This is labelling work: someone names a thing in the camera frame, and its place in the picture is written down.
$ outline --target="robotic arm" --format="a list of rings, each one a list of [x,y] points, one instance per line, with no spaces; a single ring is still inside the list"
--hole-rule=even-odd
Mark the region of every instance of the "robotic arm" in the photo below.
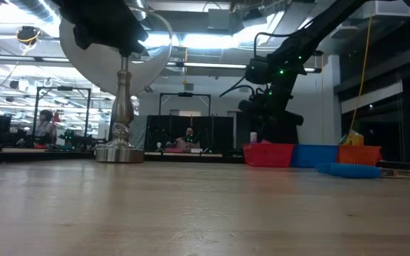
[[[404,0],[410,6],[410,0]],[[299,74],[306,75],[304,64],[319,43],[367,0],[336,0],[330,8],[300,30],[291,33],[281,46],[266,58],[255,55],[245,77],[258,84],[271,84],[263,94],[241,101],[238,108],[257,124],[261,138],[283,143],[277,135],[283,125],[301,125],[303,117],[285,111]]]

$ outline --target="blue brush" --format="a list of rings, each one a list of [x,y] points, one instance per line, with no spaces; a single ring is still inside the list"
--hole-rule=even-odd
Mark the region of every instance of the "blue brush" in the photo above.
[[[317,171],[342,178],[410,178],[410,170],[385,169],[354,164],[319,164]]]

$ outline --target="yellow object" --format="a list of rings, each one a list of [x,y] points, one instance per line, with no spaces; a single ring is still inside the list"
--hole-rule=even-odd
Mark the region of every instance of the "yellow object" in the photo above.
[[[343,145],[347,146],[364,146],[364,136],[360,133],[350,130]]]
[[[373,20],[373,13],[374,13],[374,4],[372,5],[371,14],[369,15],[369,23],[368,23],[368,31],[367,31],[367,44],[366,44],[365,49],[364,49],[362,80],[360,81],[360,90],[359,90],[359,95],[357,97],[357,105],[355,106],[354,114],[352,116],[352,122],[350,123],[349,133],[347,135],[346,141],[344,142],[344,145],[363,146],[363,136],[361,134],[356,133],[356,131],[354,131],[352,129],[354,128],[355,116],[357,115],[357,110],[359,109],[359,105],[360,105],[360,97],[362,96],[363,83],[364,83],[364,71],[367,68],[369,35],[371,33],[371,24],[372,24],[372,20]]]

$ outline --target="metal lamp base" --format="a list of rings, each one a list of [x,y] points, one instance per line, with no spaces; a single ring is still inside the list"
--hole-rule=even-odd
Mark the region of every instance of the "metal lamp base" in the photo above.
[[[122,146],[97,148],[95,153],[98,162],[142,163],[144,159],[143,150]]]

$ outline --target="metal frame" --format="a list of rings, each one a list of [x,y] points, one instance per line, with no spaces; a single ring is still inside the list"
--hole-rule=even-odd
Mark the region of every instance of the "metal frame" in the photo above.
[[[41,90],[47,90],[47,92],[50,92],[53,89],[58,89],[59,87],[37,87],[37,92],[36,92],[36,104],[34,105],[34,121],[33,121],[33,141],[36,137],[36,125],[37,125],[37,112],[38,112],[38,107],[39,107],[39,100],[43,98],[43,95],[39,97],[40,91]],[[88,98],[86,102],[86,118],[85,118],[85,133],[84,136],[86,138],[87,133],[88,133],[88,118],[90,117],[90,102],[91,102],[91,89],[90,88],[71,88],[72,90],[78,90],[79,92],[81,90],[86,90],[88,91]]]
[[[175,96],[181,97],[179,93],[170,93],[170,92],[166,92],[166,93],[163,93],[163,92],[162,92],[162,93],[160,93],[160,94],[159,94],[159,115],[161,115],[162,96],[164,96],[164,95],[175,95]],[[194,93],[192,93],[191,95],[192,95],[192,97],[194,97],[194,96],[197,96],[197,97],[200,97],[200,96],[208,97],[208,116],[210,117],[210,116],[211,116],[211,95],[207,95],[207,94],[194,94]]]

